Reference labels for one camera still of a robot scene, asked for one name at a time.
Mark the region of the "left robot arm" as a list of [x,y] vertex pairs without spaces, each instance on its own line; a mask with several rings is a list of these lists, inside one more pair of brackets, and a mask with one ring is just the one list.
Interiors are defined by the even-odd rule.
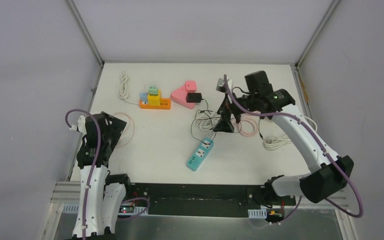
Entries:
[[127,125],[124,120],[104,111],[81,114],[71,130],[82,133],[76,154],[80,176],[79,209],[72,231],[73,240],[114,240],[122,202],[132,198],[127,174],[111,174],[110,157]]

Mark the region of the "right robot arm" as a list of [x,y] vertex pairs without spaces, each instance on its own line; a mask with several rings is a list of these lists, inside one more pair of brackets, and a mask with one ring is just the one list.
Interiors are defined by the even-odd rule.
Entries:
[[232,81],[227,76],[218,80],[216,90],[225,97],[217,110],[220,119],[213,131],[234,132],[231,119],[240,123],[243,114],[267,117],[289,137],[310,172],[272,177],[265,183],[264,200],[276,205],[284,196],[294,195],[317,204],[345,188],[354,167],[353,160],[347,155],[340,156],[320,139],[290,93],[285,89],[274,90],[265,71],[253,72],[244,78],[248,91],[241,97],[234,94]]

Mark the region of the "teal power strip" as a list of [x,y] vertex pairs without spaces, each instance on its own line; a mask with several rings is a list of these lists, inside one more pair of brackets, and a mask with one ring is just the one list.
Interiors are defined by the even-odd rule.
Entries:
[[197,147],[194,154],[186,162],[187,168],[196,172],[203,163],[203,161],[206,159],[206,157],[209,155],[213,146],[213,139],[205,138],[202,143]]

